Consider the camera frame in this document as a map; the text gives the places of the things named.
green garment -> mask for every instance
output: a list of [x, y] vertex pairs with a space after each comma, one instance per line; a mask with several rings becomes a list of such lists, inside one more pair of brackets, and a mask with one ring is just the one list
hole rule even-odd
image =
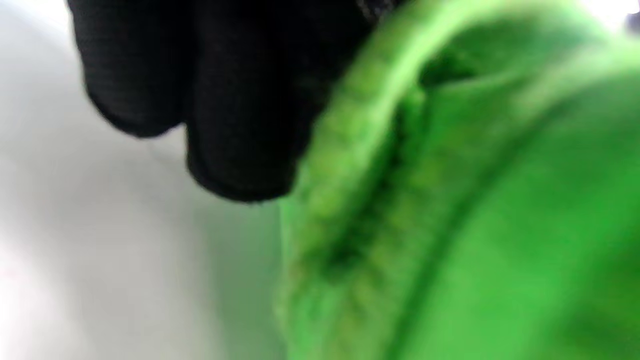
[[640, 359], [639, 94], [576, 1], [398, 9], [282, 204], [289, 359]]

green fabric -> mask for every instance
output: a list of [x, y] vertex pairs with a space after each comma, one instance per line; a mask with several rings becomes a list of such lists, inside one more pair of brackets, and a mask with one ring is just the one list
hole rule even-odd
[[416, 0], [282, 204], [292, 360], [640, 359], [640, 47], [569, 0]]

white surface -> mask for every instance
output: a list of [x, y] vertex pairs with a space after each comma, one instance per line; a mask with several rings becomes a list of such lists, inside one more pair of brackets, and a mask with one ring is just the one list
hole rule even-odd
[[0, 0], [0, 360], [277, 358], [276, 209], [196, 188], [181, 130], [98, 118], [62, 5]]

black fabric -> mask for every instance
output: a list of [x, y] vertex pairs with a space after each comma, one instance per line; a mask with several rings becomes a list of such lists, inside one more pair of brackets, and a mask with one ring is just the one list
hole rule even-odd
[[285, 195], [331, 84], [390, 0], [68, 0], [89, 98], [140, 138], [180, 123], [204, 188]]

black garment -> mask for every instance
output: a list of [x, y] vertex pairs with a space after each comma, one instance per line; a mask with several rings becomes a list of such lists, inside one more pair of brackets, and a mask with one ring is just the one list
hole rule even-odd
[[68, 0], [89, 98], [146, 138], [186, 123], [222, 197], [285, 195], [331, 83], [391, 0]]

